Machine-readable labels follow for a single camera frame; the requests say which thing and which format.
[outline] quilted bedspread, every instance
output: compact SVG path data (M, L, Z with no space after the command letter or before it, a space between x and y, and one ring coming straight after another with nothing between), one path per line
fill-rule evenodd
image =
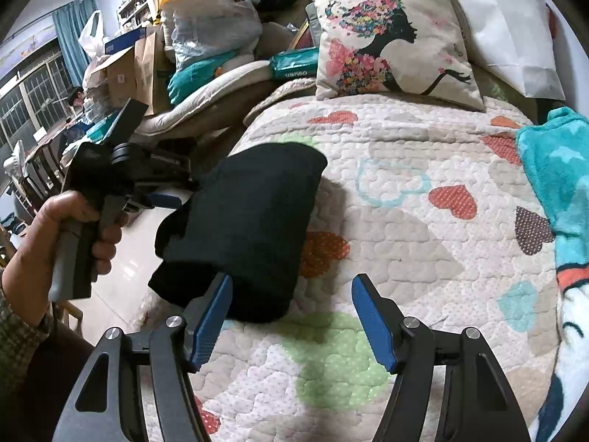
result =
M432 102L288 99L237 144L298 141L329 163L289 314L226 321L210 362L190 376L213 441L372 440L394 376L352 305L363 272L434 329L478 327L526 422L535 418L555 364L559 295L553 235L514 145L531 123L490 98L486 112ZM437 368L422 441L434 440L443 380Z

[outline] silver screw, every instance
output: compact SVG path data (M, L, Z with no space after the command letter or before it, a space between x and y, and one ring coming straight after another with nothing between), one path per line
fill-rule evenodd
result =
M118 327L111 327L110 329L107 329L107 332L104 333L105 338L107 338L108 340L116 339L120 335L121 329L119 329Z
M478 339L479 337L481 337L481 333L478 329L475 329L474 327L469 327L466 330L466 337L468 337L469 339Z
M403 319L403 324L409 329L415 329L416 327L419 327L419 320L415 317L409 316Z
M166 319L166 325L168 327L178 327L182 324L182 318L180 316L170 316Z

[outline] sweater sleeve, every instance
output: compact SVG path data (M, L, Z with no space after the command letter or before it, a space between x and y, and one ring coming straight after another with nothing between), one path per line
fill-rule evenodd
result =
M13 312L0 273L0 402L23 383L33 354L50 331L48 315L38 327L32 327Z

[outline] curtain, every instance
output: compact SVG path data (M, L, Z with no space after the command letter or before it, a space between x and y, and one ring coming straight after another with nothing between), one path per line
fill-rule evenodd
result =
M84 71L90 58L78 43L86 22L97 10L96 0L75 0L53 12L53 23L60 43L61 53L75 87L82 86Z

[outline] hand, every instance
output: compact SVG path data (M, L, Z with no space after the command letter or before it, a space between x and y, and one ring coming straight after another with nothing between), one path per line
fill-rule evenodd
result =
M49 198L2 273L7 301L14 313L31 326L38 326L47 310L60 222L70 217L81 222L98 221L100 213L79 192L68 191ZM117 252L115 245L121 240L121 227L126 223L127 215L121 214L92 246L98 274L110 272L110 261Z

